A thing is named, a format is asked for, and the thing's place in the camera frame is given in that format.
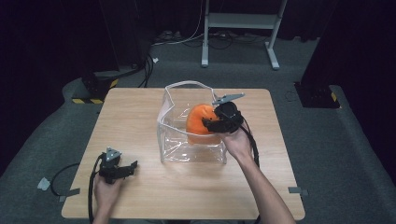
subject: orange ball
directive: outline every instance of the orange ball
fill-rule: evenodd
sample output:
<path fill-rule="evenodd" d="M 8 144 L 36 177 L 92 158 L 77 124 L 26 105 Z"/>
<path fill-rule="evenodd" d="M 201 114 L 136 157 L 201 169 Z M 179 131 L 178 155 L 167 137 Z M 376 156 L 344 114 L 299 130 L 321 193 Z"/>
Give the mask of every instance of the orange ball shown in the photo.
<path fill-rule="evenodd" d="M 202 123 L 202 119 L 219 120 L 214 112 L 215 108 L 212 105 L 200 104 L 193 107 L 190 114 L 187 116 L 186 132 L 196 133 L 200 135 L 212 134 Z M 188 135 L 190 144 L 218 144 L 220 138 L 217 136 L 193 136 Z"/>

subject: black equipment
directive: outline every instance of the black equipment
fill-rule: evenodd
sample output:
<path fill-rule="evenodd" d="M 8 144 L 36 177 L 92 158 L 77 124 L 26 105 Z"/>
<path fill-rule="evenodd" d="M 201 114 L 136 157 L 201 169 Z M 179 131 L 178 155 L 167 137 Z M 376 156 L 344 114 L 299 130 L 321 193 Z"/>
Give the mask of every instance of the black equipment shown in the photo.
<path fill-rule="evenodd" d="M 60 2 L 69 57 L 81 75 L 73 99 L 104 100 L 115 80 L 145 68 L 156 36 L 150 1 Z"/>
<path fill-rule="evenodd" d="M 107 184 L 113 184 L 116 179 L 125 178 L 134 174 L 137 167 L 137 161 L 130 166 L 119 167 L 120 156 L 108 160 L 108 152 L 102 153 L 102 163 L 100 164 L 99 175 L 104 177 Z"/>
<path fill-rule="evenodd" d="M 256 141 L 254 140 L 253 135 L 251 134 L 251 131 L 248 127 L 248 123 L 236 105 L 231 102 L 231 100 L 240 98 L 244 95 L 244 93 L 224 95 L 222 98 L 219 98 L 217 101 L 213 102 L 213 105 L 218 105 L 214 112 L 219 120 L 202 119 L 202 123 L 207 128 L 207 130 L 212 133 L 234 133 L 239 128 L 242 129 L 250 141 L 250 145 L 253 150 L 254 161 L 256 162 L 256 165 L 260 167 L 259 150 L 257 149 Z M 247 125 L 247 129 L 242 125 L 244 122 Z"/>

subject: hand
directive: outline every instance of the hand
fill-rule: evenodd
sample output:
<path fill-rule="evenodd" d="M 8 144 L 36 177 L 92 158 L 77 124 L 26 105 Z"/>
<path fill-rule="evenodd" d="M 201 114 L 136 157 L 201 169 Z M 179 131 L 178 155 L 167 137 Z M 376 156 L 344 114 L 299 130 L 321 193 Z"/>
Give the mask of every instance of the hand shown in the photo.
<path fill-rule="evenodd" d="M 244 122 L 242 126 L 248 129 L 248 126 Z M 239 162 L 246 159 L 252 159 L 251 145 L 248 140 L 247 134 L 239 128 L 233 133 L 218 133 L 219 137 L 227 147 L 228 152 Z"/>
<path fill-rule="evenodd" d="M 93 183 L 93 191 L 98 207 L 94 223 L 106 223 L 119 197 L 122 179 L 117 179 L 114 184 L 110 185 L 106 183 L 104 177 L 97 174 Z"/>

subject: wooden table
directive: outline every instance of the wooden table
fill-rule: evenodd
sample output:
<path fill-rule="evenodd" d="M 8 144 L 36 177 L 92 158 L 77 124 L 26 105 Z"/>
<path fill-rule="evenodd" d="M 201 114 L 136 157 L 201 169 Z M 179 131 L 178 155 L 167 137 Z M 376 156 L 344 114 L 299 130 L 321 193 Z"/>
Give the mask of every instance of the wooden table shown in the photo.
<path fill-rule="evenodd" d="M 244 92 L 235 104 L 247 119 L 260 152 L 264 174 L 296 220 L 304 218 L 282 132 L 270 92 L 257 89 L 215 89 L 218 96 Z M 120 151 L 120 166 L 138 161 L 134 176 L 122 184 L 114 218 L 144 219 L 255 219 L 258 210 L 236 160 L 227 154 L 220 162 L 161 162 L 157 117 L 164 89 L 112 89 L 106 97 L 62 215 L 88 217 L 88 186 L 97 157 L 106 147 Z"/>

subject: yellow black tape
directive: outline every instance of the yellow black tape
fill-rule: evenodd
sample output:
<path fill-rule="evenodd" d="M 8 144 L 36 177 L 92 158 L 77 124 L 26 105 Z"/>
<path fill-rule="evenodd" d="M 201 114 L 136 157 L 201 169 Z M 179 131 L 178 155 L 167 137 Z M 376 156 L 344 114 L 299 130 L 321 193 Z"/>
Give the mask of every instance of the yellow black tape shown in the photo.
<path fill-rule="evenodd" d="M 72 99 L 75 104 L 102 104 L 104 101 L 101 99 Z"/>
<path fill-rule="evenodd" d="M 117 83 L 119 82 L 118 79 L 115 79 L 114 81 L 111 82 L 110 86 L 108 87 L 109 89 L 113 89 L 116 87 Z M 73 98 L 72 99 L 73 103 L 75 104 L 96 104 L 100 105 L 102 104 L 105 100 L 104 99 L 97 99 L 97 98 L 92 98 L 92 99 L 82 99 L 82 98 Z"/>
<path fill-rule="evenodd" d="M 332 100 L 334 102 L 337 102 L 337 96 L 334 94 L 334 92 L 332 92 Z"/>

